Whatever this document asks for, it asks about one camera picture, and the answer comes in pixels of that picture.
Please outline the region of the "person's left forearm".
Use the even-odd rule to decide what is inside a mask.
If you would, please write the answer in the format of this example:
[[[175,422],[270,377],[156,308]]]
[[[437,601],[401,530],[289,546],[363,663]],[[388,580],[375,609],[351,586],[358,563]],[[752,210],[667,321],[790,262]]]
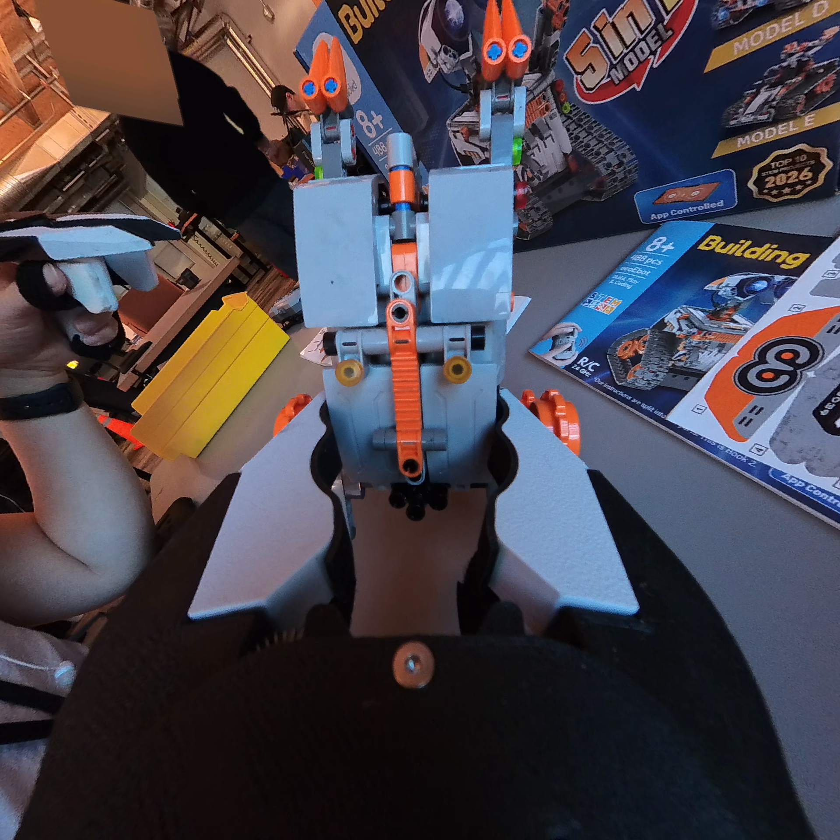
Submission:
[[[91,411],[2,422],[32,513],[3,514],[1,617],[31,627],[124,593],[156,553],[151,504]]]

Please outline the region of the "blue cover booklet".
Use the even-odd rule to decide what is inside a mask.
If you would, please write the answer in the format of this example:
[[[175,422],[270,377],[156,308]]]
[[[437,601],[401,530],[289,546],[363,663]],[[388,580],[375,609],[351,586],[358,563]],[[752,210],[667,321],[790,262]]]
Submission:
[[[836,239],[667,222],[531,353],[837,527],[839,497],[827,507],[782,482],[767,484],[732,451],[668,420]]]

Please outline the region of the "black wrist band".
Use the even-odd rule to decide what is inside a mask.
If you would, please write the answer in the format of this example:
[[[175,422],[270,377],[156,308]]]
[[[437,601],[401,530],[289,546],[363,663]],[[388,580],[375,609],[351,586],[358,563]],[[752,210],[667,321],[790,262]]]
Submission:
[[[81,387],[76,380],[69,378],[38,392],[3,396],[1,421],[23,422],[69,414],[79,409],[84,402]]]

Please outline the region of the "blue robot kit box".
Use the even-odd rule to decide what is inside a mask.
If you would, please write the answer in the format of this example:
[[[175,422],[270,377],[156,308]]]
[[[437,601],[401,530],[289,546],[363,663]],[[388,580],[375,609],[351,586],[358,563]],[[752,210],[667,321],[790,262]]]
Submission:
[[[838,2],[512,2],[532,45],[523,248],[838,192]],[[338,37],[356,134],[385,168],[413,136],[423,178],[490,161],[479,137],[487,2],[321,2],[308,68]]]

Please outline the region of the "grey orange toy robot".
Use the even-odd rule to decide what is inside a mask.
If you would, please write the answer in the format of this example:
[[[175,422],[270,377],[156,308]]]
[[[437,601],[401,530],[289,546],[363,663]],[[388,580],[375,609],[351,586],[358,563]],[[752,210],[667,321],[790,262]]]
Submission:
[[[301,99],[314,179],[294,191],[297,272],[307,326],[332,359],[323,402],[346,503],[392,492],[410,518],[450,489],[491,483],[490,446],[513,310],[512,249],[526,186],[515,180],[532,43],[513,2],[488,2],[480,41],[464,41],[489,162],[437,169],[422,187],[410,134],[391,131],[384,170],[353,175],[356,141],[339,36],[313,51]]]

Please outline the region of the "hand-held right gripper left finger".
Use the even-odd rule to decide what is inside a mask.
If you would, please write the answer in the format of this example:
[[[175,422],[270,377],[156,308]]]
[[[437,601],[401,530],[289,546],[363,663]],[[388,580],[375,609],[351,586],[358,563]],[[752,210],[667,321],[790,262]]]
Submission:
[[[240,471],[188,615],[263,612],[302,621],[316,604],[351,618],[355,574],[342,463],[324,394]]]

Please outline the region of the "robot sticker sheet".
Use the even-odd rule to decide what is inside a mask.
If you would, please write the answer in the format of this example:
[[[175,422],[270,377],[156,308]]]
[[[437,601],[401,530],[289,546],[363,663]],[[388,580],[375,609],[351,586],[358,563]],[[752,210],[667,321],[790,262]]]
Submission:
[[[761,480],[838,506],[839,242],[668,415]]]

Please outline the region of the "grey desk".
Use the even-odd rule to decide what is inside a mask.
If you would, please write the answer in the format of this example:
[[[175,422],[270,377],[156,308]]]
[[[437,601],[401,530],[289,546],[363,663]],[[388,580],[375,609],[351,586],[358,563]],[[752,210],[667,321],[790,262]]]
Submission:
[[[461,635],[353,637],[349,597],[263,647],[252,608],[182,619],[204,672],[143,738],[120,822],[82,838],[816,838],[728,626],[601,473],[578,501],[637,611],[501,594],[491,531],[532,418],[499,405]]]

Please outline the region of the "yellow plastic bin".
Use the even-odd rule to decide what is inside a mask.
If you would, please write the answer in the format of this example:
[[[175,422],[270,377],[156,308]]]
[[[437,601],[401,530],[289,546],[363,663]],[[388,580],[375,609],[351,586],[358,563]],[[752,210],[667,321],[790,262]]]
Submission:
[[[225,297],[134,400],[132,436],[164,459],[199,456],[288,340],[245,292]]]

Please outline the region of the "person's left hand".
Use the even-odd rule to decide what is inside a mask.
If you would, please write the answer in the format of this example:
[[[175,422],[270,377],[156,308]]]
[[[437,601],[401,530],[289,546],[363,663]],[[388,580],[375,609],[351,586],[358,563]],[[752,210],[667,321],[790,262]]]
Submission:
[[[90,313],[84,308],[51,313],[32,307],[15,282],[16,264],[1,265],[1,397],[42,392],[67,381],[71,354],[66,332],[55,314],[66,318],[85,343],[98,346],[118,333],[111,313]],[[48,264],[45,279],[54,297],[68,291],[69,280]]]

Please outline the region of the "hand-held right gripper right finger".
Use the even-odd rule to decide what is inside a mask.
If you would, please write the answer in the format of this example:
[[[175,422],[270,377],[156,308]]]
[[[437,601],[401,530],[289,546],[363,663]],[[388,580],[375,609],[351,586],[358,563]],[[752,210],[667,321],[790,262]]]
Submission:
[[[518,465],[496,501],[499,554],[490,588],[525,617],[563,607],[634,615],[634,589],[585,463],[513,394],[501,432]]]

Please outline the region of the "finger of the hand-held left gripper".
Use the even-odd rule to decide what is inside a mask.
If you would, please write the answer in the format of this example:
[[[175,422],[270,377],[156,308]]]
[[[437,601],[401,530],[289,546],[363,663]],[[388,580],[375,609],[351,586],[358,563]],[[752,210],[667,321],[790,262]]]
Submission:
[[[179,229],[136,214],[3,214],[1,236],[33,235],[36,228],[111,226],[146,240],[177,240]]]
[[[158,280],[148,252],[157,242],[180,239],[181,233],[174,228],[139,234],[121,228],[37,228],[36,237],[52,261],[99,257],[131,288],[150,291]]]

